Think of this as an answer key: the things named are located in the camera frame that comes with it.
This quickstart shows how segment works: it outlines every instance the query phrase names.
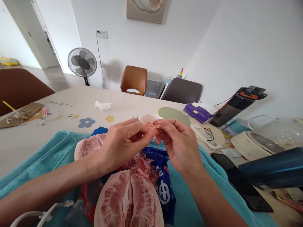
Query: painting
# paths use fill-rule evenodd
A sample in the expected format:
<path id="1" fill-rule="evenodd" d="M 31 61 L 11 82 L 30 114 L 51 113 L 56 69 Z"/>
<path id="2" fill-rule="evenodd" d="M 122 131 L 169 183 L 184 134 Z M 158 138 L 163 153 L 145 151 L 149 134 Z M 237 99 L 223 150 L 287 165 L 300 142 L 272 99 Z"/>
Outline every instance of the painting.
<path id="1" fill-rule="evenodd" d="M 162 23 L 166 0 L 127 0 L 128 19 Z"/>

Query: chair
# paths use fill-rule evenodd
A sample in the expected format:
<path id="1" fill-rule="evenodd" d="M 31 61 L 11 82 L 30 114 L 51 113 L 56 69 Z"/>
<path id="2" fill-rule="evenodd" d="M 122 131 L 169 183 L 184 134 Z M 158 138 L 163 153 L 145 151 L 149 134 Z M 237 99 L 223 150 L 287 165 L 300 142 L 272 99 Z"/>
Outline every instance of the chair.
<path id="1" fill-rule="evenodd" d="M 2 100 L 19 109 L 55 92 L 29 71 L 16 69 L 0 70 L 0 116 L 12 112 Z"/>
<path id="2" fill-rule="evenodd" d="M 162 99 L 183 104 L 198 102 L 202 88 L 201 84 L 174 78 L 165 90 Z"/>
<path id="3" fill-rule="evenodd" d="M 144 96 L 147 86 L 147 69 L 139 68 L 135 66 L 126 66 L 122 80 L 121 80 L 121 91 L 134 95 Z M 130 92 L 127 89 L 136 89 L 140 92 Z"/>

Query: white bowl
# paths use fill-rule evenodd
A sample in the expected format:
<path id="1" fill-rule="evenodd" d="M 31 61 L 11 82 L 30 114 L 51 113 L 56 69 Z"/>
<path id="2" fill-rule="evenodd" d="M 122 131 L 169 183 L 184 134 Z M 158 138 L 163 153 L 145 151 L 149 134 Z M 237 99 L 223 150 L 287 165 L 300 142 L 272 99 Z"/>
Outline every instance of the white bowl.
<path id="1" fill-rule="evenodd" d="M 152 123 L 153 121 L 158 119 L 163 119 L 163 118 L 153 113 L 144 114 L 141 117 L 139 117 L 139 121 L 142 124 L 147 124 L 148 122 Z M 155 137 L 152 138 L 151 142 L 156 142 L 156 138 Z"/>

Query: black water bottle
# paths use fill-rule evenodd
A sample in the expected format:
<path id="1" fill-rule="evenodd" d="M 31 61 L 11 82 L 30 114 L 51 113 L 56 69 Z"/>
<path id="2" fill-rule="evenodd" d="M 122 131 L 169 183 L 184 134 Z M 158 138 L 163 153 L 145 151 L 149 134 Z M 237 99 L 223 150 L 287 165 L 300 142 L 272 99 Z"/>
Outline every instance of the black water bottle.
<path id="1" fill-rule="evenodd" d="M 245 110 L 257 99 L 263 99 L 267 96 L 264 93 L 266 89 L 249 86 L 240 88 L 237 93 L 216 113 L 214 119 L 210 122 L 213 126 L 221 127 L 231 120 L 242 110 Z"/>

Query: yellow pencil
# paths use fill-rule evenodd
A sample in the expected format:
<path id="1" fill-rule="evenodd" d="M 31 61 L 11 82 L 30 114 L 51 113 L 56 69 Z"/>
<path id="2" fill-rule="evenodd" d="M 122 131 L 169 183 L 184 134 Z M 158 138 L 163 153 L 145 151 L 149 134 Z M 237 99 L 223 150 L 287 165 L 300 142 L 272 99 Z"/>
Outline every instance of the yellow pencil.
<path id="1" fill-rule="evenodd" d="M 15 111 L 15 112 L 17 112 L 14 108 L 12 108 L 6 101 L 3 101 L 2 100 L 2 102 L 5 104 L 5 105 L 7 105 L 9 108 L 11 108 L 13 111 Z"/>

